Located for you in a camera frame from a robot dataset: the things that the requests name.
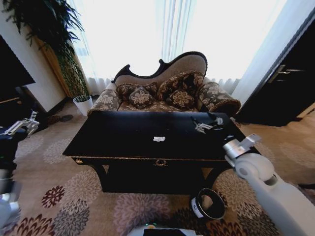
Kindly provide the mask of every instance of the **throw pillow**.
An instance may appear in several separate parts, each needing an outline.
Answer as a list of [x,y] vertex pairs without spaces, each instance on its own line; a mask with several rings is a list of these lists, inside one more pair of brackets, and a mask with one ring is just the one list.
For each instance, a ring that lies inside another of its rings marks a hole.
[[197,88],[203,82],[203,74],[199,71],[185,71],[164,81],[157,91],[157,99],[165,101],[170,94],[179,88],[183,88],[191,95],[195,95]]
[[194,97],[203,79],[204,75],[200,71],[187,71],[183,77],[183,89]]
[[139,87],[130,94],[129,101],[137,109],[142,109],[152,104],[153,98],[144,87]]
[[153,97],[155,97],[157,94],[158,84],[156,81],[153,81],[146,85],[124,83],[117,86],[117,93],[119,94],[119,96],[121,96],[123,101],[128,101],[130,94],[139,87],[143,87]]
[[187,91],[178,89],[166,99],[169,105],[177,107],[181,110],[188,110],[194,107],[194,98]]

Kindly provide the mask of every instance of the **carpet floor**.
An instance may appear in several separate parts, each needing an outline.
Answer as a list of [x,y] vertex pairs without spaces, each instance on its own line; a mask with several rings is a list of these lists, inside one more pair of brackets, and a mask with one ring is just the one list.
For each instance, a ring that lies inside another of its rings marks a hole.
[[[23,185],[21,211],[5,235],[124,236],[148,222],[193,229],[205,236],[280,234],[252,189],[232,170],[222,173],[214,185],[226,204],[225,217],[218,221],[197,220],[189,210],[187,195],[103,193],[92,168],[62,156],[86,117],[72,103],[56,115],[73,118],[55,117],[54,124],[19,143],[14,179]],[[286,127],[237,125],[246,135],[262,137],[257,149],[285,181],[315,182],[314,112]]]

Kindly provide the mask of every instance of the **patterned upholstery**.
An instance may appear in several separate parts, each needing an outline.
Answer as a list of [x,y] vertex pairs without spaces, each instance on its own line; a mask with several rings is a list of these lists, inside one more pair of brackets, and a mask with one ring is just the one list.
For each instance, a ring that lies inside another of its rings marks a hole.
[[144,87],[137,88],[129,96],[129,102],[137,109],[143,109],[152,104],[154,98],[149,94]]
[[241,108],[240,101],[231,97],[215,82],[201,86],[196,98],[201,101],[197,102],[197,108],[202,112],[223,112],[232,117]]
[[[123,101],[129,101],[129,96],[141,85],[125,83],[117,86],[117,92],[122,98]],[[158,84],[156,82],[151,82],[146,85],[142,85],[146,91],[150,93],[152,97],[155,97],[157,94]]]
[[140,112],[198,112],[198,110],[193,107],[189,110],[182,111],[176,107],[168,105],[165,101],[154,101],[151,105],[143,108],[137,109],[129,102],[122,102],[118,111],[140,111]]
[[116,91],[105,89],[89,109],[88,116],[93,111],[117,111],[121,102]]
[[205,77],[207,60],[202,53],[183,53],[169,63],[162,60],[159,62],[159,69],[151,76],[138,76],[129,70],[130,65],[126,65],[94,103],[88,115],[96,110],[138,110],[130,104],[129,95],[140,86],[158,101],[139,111],[183,111],[165,103],[178,89],[183,89],[194,97],[195,107],[187,111],[222,112],[232,117],[240,109],[240,101]]
[[203,81],[203,74],[199,71],[185,71],[165,80],[157,91],[157,99],[165,101],[170,94],[179,88],[183,88],[191,95],[199,88]]
[[167,104],[181,110],[188,110],[195,106],[194,98],[183,89],[178,89],[166,99]]

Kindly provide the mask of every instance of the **green leaves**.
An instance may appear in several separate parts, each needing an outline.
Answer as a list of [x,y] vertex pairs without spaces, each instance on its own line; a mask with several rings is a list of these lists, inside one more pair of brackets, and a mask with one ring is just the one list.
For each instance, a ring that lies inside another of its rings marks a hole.
[[12,20],[19,33],[22,25],[30,28],[26,35],[30,44],[37,36],[44,42],[39,49],[50,46],[54,50],[71,96],[78,102],[88,100],[84,75],[74,60],[74,49],[69,44],[78,37],[68,30],[83,30],[75,9],[66,0],[2,0],[2,4],[4,12],[10,13],[6,20]]
[[69,32],[71,28],[83,30],[76,11],[66,0],[2,0],[4,11],[11,15],[18,31],[25,25],[31,29],[27,40],[33,36],[47,43],[57,53],[67,47],[68,41],[78,39]]

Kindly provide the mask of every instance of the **black coffee table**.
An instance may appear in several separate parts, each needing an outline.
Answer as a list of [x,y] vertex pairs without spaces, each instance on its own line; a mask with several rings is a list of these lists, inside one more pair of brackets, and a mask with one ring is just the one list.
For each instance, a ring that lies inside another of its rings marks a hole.
[[[245,138],[225,114],[216,115],[229,134]],[[104,192],[191,194],[211,188],[231,168],[222,139],[195,131],[191,117],[212,121],[208,113],[93,112],[63,155],[93,167]],[[155,142],[154,136],[165,141]],[[107,173],[103,165],[109,165]],[[206,180],[201,167],[213,168]]]

